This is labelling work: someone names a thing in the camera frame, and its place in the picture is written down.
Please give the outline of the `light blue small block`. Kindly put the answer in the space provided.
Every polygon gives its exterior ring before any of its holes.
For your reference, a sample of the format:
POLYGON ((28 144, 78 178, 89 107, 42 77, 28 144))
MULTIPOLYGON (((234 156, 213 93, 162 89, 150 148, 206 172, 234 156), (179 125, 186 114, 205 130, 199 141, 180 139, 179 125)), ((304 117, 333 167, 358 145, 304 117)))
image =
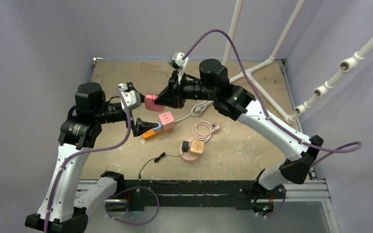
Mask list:
POLYGON ((163 130, 162 124, 160 122, 157 123, 157 126, 153 128, 154 133, 159 133, 163 130))

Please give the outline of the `black power adapter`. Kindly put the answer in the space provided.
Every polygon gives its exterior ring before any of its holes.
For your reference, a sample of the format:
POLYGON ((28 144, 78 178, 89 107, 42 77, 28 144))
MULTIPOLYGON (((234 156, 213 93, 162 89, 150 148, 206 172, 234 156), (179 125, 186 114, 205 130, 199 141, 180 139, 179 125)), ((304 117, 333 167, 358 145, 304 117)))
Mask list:
POLYGON ((189 141, 183 141, 181 145, 181 151, 187 153, 189 150, 189 141))

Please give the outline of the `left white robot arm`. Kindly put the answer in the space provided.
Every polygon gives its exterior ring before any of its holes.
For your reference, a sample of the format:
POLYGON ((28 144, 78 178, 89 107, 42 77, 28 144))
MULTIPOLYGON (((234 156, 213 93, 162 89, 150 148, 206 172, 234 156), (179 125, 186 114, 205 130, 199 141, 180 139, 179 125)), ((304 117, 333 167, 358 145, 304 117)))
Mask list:
POLYGON ((103 124, 124 121, 125 139, 155 127, 133 118, 132 110, 143 103, 144 96, 132 83, 119 84, 117 91, 120 101, 113 103, 106 99, 99 83, 87 82, 78 87, 75 105, 60 128, 57 161, 48 192, 38 211, 26 217, 26 227, 44 233, 83 233, 91 212, 109 197, 123 197, 128 203, 131 197, 141 196, 142 186, 127 187, 122 174, 106 171, 83 196, 76 197, 83 168, 89 155, 96 151, 94 144, 103 124))

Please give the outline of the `orange power strip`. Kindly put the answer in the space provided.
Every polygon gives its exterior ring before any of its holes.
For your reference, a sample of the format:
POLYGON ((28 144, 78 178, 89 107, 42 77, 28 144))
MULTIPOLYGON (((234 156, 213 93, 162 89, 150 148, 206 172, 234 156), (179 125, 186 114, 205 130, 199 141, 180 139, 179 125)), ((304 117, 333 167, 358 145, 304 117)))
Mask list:
POLYGON ((147 132, 145 132, 142 136, 143 136, 144 140, 150 140, 150 139, 153 139, 153 138, 155 138, 155 137, 157 137, 157 136, 159 136, 161 134, 167 133, 170 130, 167 130, 167 131, 163 130, 163 131, 161 131, 159 133, 154 133, 153 129, 151 129, 151 130, 148 130, 147 132))

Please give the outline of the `pink cube socket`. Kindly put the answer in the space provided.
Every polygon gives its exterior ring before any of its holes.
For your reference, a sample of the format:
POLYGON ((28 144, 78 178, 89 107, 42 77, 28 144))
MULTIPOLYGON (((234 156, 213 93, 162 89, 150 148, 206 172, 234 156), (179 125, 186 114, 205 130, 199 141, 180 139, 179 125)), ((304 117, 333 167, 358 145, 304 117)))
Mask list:
POLYGON ((167 131, 175 126, 175 119, 170 111, 164 112, 158 116, 162 125, 162 130, 167 131))

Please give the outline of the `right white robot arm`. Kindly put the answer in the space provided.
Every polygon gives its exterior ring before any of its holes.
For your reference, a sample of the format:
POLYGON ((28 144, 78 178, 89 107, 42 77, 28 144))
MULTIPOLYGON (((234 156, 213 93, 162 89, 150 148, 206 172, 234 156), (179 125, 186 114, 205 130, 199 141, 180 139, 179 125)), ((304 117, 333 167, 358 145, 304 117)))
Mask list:
POLYGON ((321 137, 300 133, 265 110, 252 93, 230 83, 228 70, 219 60, 203 60, 199 64, 199 78, 186 74, 181 64, 169 62, 175 70, 155 104, 180 109, 186 100, 209 100, 218 113, 248 126, 273 143, 286 159, 277 167, 260 172, 253 184, 258 197, 266 197, 287 182, 304 183, 323 144, 321 137))

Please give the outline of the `pink square plug adapter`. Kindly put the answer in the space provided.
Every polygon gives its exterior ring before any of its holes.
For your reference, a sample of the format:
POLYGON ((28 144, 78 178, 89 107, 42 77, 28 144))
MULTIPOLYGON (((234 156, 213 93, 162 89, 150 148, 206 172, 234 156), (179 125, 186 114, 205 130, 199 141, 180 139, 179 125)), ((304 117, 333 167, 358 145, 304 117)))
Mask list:
POLYGON ((146 95, 144 98, 144 105, 145 108, 149 111, 154 111, 154 112, 164 112, 165 106, 163 105, 158 105, 155 103, 155 100, 157 99, 157 95, 146 95))

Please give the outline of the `pink round power socket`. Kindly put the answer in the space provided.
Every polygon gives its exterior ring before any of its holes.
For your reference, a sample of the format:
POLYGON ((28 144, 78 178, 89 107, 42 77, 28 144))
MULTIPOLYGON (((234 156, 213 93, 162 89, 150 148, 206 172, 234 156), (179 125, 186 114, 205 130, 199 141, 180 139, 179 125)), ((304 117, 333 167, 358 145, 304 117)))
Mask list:
POLYGON ((179 148, 179 153, 180 153, 180 156, 181 158, 186 161, 186 162, 195 162, 199 157, 200 157, 200 154, 196 154, 196 153, 191 153, 189 150, 187 153, 183 153, 181 151, 181 145, 180 145, 180 148, 179 148))

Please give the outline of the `beige cube power socket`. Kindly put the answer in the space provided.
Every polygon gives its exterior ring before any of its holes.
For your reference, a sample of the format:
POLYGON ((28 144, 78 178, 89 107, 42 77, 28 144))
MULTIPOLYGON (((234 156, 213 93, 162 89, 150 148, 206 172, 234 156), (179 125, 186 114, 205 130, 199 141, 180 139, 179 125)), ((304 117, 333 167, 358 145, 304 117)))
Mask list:
POLYGON ((192 140, 189 151, 191 153, 203 154, 204 142, 199 140, 192 140))

